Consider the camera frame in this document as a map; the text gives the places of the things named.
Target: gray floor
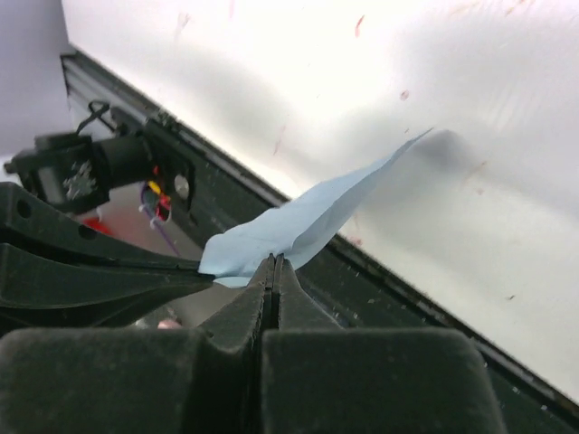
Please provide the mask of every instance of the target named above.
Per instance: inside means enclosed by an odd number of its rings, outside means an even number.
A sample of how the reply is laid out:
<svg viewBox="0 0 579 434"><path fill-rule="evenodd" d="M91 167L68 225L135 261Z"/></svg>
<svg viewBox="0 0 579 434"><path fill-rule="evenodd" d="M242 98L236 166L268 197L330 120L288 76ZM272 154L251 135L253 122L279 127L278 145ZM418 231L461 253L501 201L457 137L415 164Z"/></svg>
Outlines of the gray floor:
<svg viewBox="0 0 579 434"><path fill-rule="evenodd" d="M138 188L135 185L118 189L112 193L111 202L101 209L103 221L127 242L157 253L173 255L158 232L150 228L147 216L138 211L139 205ZM176 225L170 222L163 229L181 257L193 260L201 258L201 249ZM239 289L215 285L203 292L176 300L170 307L184 326L197 326L238 294Z"/></svg>

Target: black cable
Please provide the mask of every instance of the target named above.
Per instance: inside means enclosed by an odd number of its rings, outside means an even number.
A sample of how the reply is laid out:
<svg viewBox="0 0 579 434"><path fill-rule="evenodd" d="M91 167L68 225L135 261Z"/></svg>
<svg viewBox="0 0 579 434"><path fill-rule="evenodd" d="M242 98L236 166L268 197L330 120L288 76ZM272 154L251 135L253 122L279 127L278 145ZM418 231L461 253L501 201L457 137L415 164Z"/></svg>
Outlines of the black cable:
<svg viewBox="0 0 579 434"><path fill-rule="evenodd" d="M89 103L89 111L90 111L90 116L88 116L86 119L84 119L79 126L76 128L76 133L80 134L81 131L88 126L91 122L94 122L95 120L99 120L100 122L102 122L103 124L105 124L105 126L107 126L107 128L110 131L114 131L115 128L114 126L112 126L109 122L107 122L105 119L102 118L102 116L107 113L110 110L110 104L106 101L99 101L99 100L93 100Z"/></svg>

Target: screw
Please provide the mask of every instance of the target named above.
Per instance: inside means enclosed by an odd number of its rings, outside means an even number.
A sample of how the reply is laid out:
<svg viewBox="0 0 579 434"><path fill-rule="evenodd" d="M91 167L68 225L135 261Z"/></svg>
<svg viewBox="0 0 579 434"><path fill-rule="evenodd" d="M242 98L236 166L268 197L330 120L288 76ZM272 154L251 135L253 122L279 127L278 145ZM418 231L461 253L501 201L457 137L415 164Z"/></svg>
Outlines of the screw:
<svg viewBox="0 0 579 434"><path fill-rule="evenodd" d="M187 179L182 175L177 175L175 177L174 185L177 195L181 199L186 200L189 197L189 183L187 182Z"/></svg>

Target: light blue cloth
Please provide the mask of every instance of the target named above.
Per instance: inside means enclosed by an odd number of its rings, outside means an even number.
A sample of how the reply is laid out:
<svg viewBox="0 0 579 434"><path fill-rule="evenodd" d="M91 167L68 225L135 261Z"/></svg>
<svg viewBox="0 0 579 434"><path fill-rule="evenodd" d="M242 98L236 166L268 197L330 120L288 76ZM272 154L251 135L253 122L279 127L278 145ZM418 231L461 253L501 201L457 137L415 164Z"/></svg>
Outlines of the light blue cloth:
<svg viewBox="0 0 579 434"><path fill-rule="evenodd" d="M271 208L251 222L214 235L205 246L199 272L213 274L216 283L236 288L247 285L270 253L283 253L294 269L307 264L354 214L388 168L430 131L406 142L387 158L316 184L280 208Z"/></svg>

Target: screw hole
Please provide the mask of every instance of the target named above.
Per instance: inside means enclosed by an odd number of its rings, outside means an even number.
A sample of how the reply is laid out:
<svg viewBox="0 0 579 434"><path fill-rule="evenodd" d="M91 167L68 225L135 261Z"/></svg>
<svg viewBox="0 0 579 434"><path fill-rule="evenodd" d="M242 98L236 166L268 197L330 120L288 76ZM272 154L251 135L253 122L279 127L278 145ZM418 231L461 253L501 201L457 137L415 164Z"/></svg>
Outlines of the screw hole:
<svg viewBox="0 0 579 434"><path fill-rule="evenodd" d="M30 219L30 217L33 215L32 208L25 201L18 201L16 203L16 210L23 219Z"/></svg>
<svg viewBox="0 0 579 434"><path fill-rule="evenodd" d="M88 226L79 226L79 235L84 240L94 240L97 238L97 232Z"/></svg>

